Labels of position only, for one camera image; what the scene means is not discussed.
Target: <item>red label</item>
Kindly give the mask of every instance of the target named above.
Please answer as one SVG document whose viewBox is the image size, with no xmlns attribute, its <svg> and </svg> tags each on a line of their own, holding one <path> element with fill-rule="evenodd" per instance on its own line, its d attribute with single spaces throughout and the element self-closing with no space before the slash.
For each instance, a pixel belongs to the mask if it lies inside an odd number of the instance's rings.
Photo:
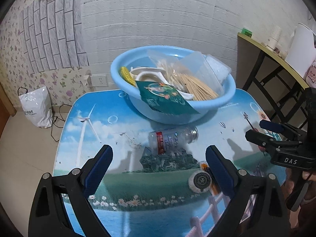
<svg viewBox="0 0 316 237">
<path fill-rule="evenodd" d="M 165 149 L 163 148 L 163 136 L 162 132 L 156 132 L 157 144 L 158 144 L 158 155 L 165 154 Z"/>
</svg>

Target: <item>gray brick wallpaper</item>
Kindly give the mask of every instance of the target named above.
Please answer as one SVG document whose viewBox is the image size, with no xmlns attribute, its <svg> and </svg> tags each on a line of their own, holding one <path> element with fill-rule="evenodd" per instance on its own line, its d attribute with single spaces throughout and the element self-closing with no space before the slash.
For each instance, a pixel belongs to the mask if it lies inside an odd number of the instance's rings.
<svg viewBox="0 0 316 237">
<path fill-rule="evenodd" d="M 88 66 L 81 0 L 34 0 L 21 11 L 21 44 L 30 73 Z"/>
</svg>

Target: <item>stack of paper cups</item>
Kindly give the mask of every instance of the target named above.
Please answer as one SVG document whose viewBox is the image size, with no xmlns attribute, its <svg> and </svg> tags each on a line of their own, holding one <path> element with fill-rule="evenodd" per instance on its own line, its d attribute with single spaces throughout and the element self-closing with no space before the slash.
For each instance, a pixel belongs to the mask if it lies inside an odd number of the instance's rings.
<svg viewBox="0 0 316 237">
<path fill-rule="evenodd" d="M 279 26 L 273 24 L 272 31 L 270 33 L 270 37 L 268 39 L 268 44 L 267 44 L 267 47 L 270 50 L 275 49 L 275 47 L 280 39 L 281 31 L 282 31 L 282 29 Z"/>
</svg>

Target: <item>green package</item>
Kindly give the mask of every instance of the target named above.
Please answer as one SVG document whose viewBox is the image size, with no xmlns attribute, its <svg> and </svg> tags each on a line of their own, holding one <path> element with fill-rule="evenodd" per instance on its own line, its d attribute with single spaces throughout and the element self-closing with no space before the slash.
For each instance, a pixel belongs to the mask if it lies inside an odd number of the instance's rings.
<svg viewBox="0 0 316 237">
<path fill-rule="evenodd" d="M 172 115 L 199 114 L 173 86 L 149 81 L 136 81 L 136 84 L 142 100 L 154 111 Z"/>
</svg>

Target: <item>plastic bottle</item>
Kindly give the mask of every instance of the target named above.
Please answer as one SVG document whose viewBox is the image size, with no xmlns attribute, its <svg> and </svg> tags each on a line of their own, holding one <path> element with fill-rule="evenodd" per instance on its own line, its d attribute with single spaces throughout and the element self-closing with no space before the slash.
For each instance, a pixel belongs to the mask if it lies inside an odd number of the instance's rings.
<svg viewBox="0 0 316 237">
<path fill-rule="evenodd" d="M 162 131 L 150 132 L 148 141 L 153 155 L 169 154 L 184 148 L 187 143 L 198 138 L 196 127 L 173 128 Z"/>
</svg>

